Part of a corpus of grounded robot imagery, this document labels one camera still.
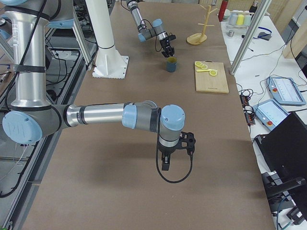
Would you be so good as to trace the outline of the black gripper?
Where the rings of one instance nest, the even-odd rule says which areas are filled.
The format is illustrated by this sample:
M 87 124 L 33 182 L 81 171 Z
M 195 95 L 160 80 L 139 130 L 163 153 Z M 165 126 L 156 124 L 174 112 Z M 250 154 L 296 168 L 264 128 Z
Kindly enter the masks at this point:
M 175 48 L 171 46 L 169 37 L 159 40 L 163 49 L 162 54 L 164 57 L 173 57 L 175 55 Z
M 158 146 L 158 150 L 162 154 L 162 171 L 168 171 L 170 166 L 171 154 L 177 149 L 176 146 L 165 147 L 163 145 Z

